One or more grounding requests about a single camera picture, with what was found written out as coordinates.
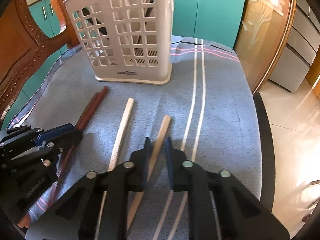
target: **white plastic basket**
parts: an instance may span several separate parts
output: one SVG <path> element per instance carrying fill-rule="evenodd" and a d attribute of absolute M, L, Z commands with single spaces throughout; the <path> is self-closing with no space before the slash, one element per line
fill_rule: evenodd
<path fill-rule="evenodd" d="M 173 0 L 65 0 L 99 81 L 170 80 Z"/>

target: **wooden chair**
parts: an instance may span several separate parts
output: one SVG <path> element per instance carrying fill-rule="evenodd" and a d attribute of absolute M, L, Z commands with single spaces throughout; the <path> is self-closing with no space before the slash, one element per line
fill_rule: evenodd
<path fill-rule="evenodd" d="M 78 44 L 64 10 L 63 0 L 51 0 L 61 32 L 47 37 L 34 21 L 26 0 L 2 0 L 0 4 L 0 125 L 23 85 L 64 44 Z"/>

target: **tiled floor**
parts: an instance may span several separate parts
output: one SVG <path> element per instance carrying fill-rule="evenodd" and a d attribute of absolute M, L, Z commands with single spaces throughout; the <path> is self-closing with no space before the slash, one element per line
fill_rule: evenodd
<path fill-rule="evenodd" d="M 272 213 L 291 237 L 320 196 L 320 102 L 304 80 L 292 94 L 268 81 L 260 90 L 275 149 L 276 189 Z"/>

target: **basket label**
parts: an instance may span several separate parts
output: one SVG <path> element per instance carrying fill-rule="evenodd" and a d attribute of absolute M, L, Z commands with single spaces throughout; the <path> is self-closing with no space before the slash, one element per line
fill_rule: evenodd
<path fill-rule="evenodd" d="M 124 72 L 118 71 L 117 74 L 136 75 L 137 73 L 134 71 L 124 71 Z"/>

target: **gray drawer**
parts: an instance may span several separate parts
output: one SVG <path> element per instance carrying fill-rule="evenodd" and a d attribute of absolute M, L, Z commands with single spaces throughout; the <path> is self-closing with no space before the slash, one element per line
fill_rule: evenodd
<path fill-rule="evenodd" d="M 297 5 L 305 12 L 306 15 L 309 15 L 309 5 L 306 0 L 297 0 Z"/>
<path fill-rule="evenodd" d="M 310 20 L 313 22 L 313 24 L 316 26 L 318 31 L 320 32 L 320 23 L 318 22 L 317 17 L 313 13 L 313 11 L 310 9 L 310 14 L 309 14 Z"/>
<path fill-rule="evenodd" d="M 293 22 L 294 28 L 310 43 L 315 51 L 318 51 L 320 36 L 309 19 L 297 8 Z"/>
<path fill-rule="evenodd" d="M 316 52 L 295 28 L 291 28 L 287 43 L 293 47 L 309 63 L 309 65 L 312 65 L 316 57 Z"/>
<path fill-rule="evenodd" d="M 309 67 L 285 47 L 269 79 L 293 93 L 298 89 L 308 71 Z"/>

